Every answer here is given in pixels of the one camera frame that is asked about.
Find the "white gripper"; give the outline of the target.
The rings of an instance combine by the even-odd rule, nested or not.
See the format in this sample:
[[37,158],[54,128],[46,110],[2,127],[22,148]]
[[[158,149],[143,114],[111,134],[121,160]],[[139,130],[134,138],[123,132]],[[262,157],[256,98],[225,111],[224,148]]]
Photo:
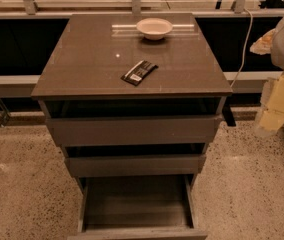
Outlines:
[[[250,51],[258,55],[270,54],[274,32],[274,29],[266,32],[251,45]],[[254,132],[262,138],[275,135],[284,125],[284,75],[275,81],[267,108],[271,111],[260,109],[255,118]]]

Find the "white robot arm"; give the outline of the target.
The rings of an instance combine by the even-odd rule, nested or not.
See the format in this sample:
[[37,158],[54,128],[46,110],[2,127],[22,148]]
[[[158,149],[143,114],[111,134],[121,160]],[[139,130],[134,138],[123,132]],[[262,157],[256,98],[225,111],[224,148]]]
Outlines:
[[284,17],[277,26],[254,42],[250,51],[255,54],[271,55],[273,65],[283,73],[277,79],[269,78],[262,90],[261,107],[255,118],[255,133],[269,137],[284,125]]

